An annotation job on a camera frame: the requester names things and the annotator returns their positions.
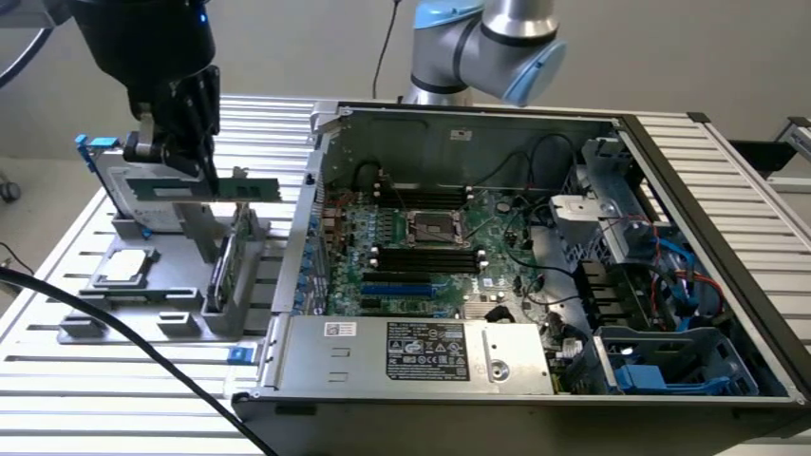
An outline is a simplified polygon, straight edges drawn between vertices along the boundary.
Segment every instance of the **slotted metal platform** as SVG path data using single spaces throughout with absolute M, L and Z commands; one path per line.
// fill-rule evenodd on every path
M 226 97 L 215 163 L 276 177 L 284 202 L 255 205 L 271 240 L 240 345 L 262 343 L 292 211 L 312 151 L 310 113 L 299 100 Z M 683 114 L 636 113 L 705 210 L 811 348 L 811 256 L 797 216 L 711 126 Z M 228 204 L 215 214 L 230 216 Z M 76 293 L 114 238 L 114 208 L 99 193 L 43 263 L 38 276 Z M 0 454 L 259 454 L 208 406 L 135 347 L 62 346 L 60 303 L 24 292 L 0 319 Z M 228 366 L 234 344 L 160 346 L 162 353 L 230 407 L 228 394 L 252 384 L 255 366 Z M 725 455 L 807 454 L 811 433 L 761 441 Z

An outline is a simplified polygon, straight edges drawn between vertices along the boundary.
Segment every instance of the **circuit board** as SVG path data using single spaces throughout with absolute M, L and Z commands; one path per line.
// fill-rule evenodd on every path
M 543 319 L 539 306 L 522 307 L 522 294 L 539 274 L 520 266 L 506 251 L 512 244 L 514 256 L 535 264 L 531 242 L 526 242 L 528 229 L 523 218 L 515 217 L 512 197 L 486 191 L 452 211 L 382 208 L 364 194 L 335 196 L 332 200 L 338 203 L 324 214 L 331 251 L 327 314 L 483 318 L 495 306 L 503 305 L 519 322 Z M 430 296 L 370 295 L 363 293 L 364 274 L 376 272 L 371 264 L 375 247 L 479 252 L 487 267 L 474 274 L 431 273 Z

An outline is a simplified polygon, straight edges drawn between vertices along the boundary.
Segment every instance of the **barcode sticker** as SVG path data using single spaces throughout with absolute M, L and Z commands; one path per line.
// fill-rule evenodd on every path
M 355 321 L 332 321 L 324 323 L 324 337 L 355 337 L 358 323 Z

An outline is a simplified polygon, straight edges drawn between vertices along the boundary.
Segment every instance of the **warning label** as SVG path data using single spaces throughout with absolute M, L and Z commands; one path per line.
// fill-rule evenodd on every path
M 388 325 L 386 374 L 392 380 L 470 380 L 464 324 Z

